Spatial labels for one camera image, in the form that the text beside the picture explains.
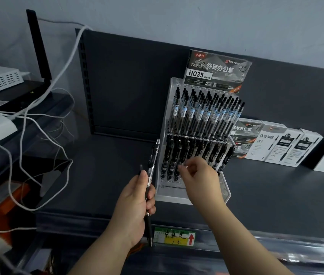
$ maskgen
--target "person's right hand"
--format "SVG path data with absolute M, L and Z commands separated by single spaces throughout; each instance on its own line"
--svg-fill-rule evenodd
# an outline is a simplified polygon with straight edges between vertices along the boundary
M 224 206 L 217 172 L 202 157 L 190 158 L 185 165 L 178 165 L 178 170 L 196 209 L 204 215 L 207 210 Z

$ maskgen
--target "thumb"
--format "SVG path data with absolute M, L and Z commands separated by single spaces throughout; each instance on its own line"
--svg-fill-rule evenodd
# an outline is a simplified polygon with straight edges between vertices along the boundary
M 140 172 L 138 177 L 138 181 L 135 184 L 133 195 L 135 198 L 140 199 L 143 198 L 146 194 L 146 186 L 148 185 L 148 175 L 145 170 Z
M 189 172 L 189 170 L 187 170 L 187 168 L 185 166 L 182 165 L 178 165 L 178 170 L 180 171 L 180 175 L 183 178 L 183 182 L 189 183 L 192 180 L 192 176 Z

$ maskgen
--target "red arrow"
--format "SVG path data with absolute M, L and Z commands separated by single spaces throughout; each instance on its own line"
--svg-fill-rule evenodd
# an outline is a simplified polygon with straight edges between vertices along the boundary
M 191 245 L 192 244 L 192 240 L 194 240 L 194 236 L 192 234 L 189 236 L 189 240 L 190 240 L 189 245 Z

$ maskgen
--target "white wall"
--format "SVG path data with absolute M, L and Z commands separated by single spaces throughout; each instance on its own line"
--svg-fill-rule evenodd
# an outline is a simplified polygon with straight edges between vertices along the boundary
M 324 0 L 0 0 L 0 65 L 39 78 L 27 8 L 102 32 L 324 68 Z M 40 28 L 55 76 L 73 46 L 75 25 L 41 22 Z M 87 115 L 78 55 L 58 86 Z M 77 125 L 80 137 L 87 135 L 86 122 Z

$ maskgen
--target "pen display stand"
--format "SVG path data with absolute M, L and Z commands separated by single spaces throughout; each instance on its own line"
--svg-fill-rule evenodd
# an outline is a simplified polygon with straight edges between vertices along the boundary
M 187 197 L 185 185 L 183 183 L 182 178 L 179 176 L 177 170 L 177 165 L 183 163 L 181 160 L 186 161 L 186 155 L 184 155 L 183 153 L 184 152 L 187 153 L 188 152 L 187 150 L 191 148 L 189 150 L 189 154 L 191 157 L 194 157 L 196 156 L 196 152 L 199 149 L 199 143 L 201 144 L 204 143 L 204 149 L 202 151 L 200 149 L 201 152 L 200 156 L 204 155 L 206 161 L 208 161 L 208 164 L 212 166 L 215 170 L 219 170 L 219 168 L 222 165 L 222 162 L 224 161 L 225 156 L 228 153 L 229 148 L 232 146 L 234 147 L 235 144 L 230 136 L 224 139 L 213 138 L 213 137 L 204 138 L 204 137 L 199 137 L 202 135 L 199 135 L 198 133 L 195 135 L 192 135 L 193 133 L 186 133 L 186 131 L 188 130 L 188 128 L 186 127 L 184 127 L 181 131 L 179 131 L 179 129 L 175 129 L 176 126 L 178 126 L 178 121 L 176 119 L 173 120 L 173 116 L 181 116 L 183 107 L 184 105 L 187 104 L 187 102 L 185 102 L 185 104 L 179 104 L 179 109 L 178 110 L 176 109 L 177 112 L 174 113 L 172 111 L 172 109 L 175 108 L 175 97 L 176 97 L 175 94 L 177 88 L 179 88 L 181 93 L 183 89 L 186 89 L 185 92 L 188 92 L 189 96 L 192 96 L 192 91 L 195 91 L 196 94 L 201 91 L 202 93 L 204 93 L 205 96 L 214 95 L 215 93 L 217 93 L 218 96 L 225 96 L 225 97 L 230 95 L 232 96 L 236 96 L 236 95 L 225 91 L 212 90 L 204 87 L 195 87 L 195 86 L 186 85 L 183 84 L 182 79 L 175 78 L 175 77 L 171 78 L 167 103 L 164 111 L 163 124 L 162 124 L 162 129 L 160 134 L 161 145 L 160 145 L 160 150 L 158 155 L 158 161 L 156 164 L 157 169 L 155 172 L 156 190 L 157 190 L 155 198 L 158 201 L 191 205 L 192 203 Z M 188 121 L 195 121 L 195 119 L 197 120 L 198 117 L 197 115 L 194 115 L 191 118 L 191 120 L 187 119 L 189 116 L 192 116 L 193 114 L 194 112 L 189 114 L 189 110 L 186 110 L 185 113 L 186 119 L 184 119 L 183 122 L 187 123 Z M 214 160 L 212 162 L 209 162 L 209 158 L 213 158 L 212 153 L 214 151 L 214 149 L 211 147 L 215 147 L 215 145 L 217 145 L 217 147 L 222 147 L 223 145 L 225 145 L 226 147 L 225 152 L 222 152 L 222 154 L 220 154 L 221 155 L 220 157 L 217 155 L 218 152 L 215 152 L 214 154 L 216 156 L 214 157 Z M 167 153 L 171 153 L 169 156 L 169 160 L 166 160 L 166 155 L 165 155 L 166 150 Z M 224 201 L 227 202 L 228 199 L 231 197 L 231 193 L 229 191 L 227 181 L 225 180 L 223 173 L 220 173 L 219 181 L 220 181 L 220 189 L 222 190 Z

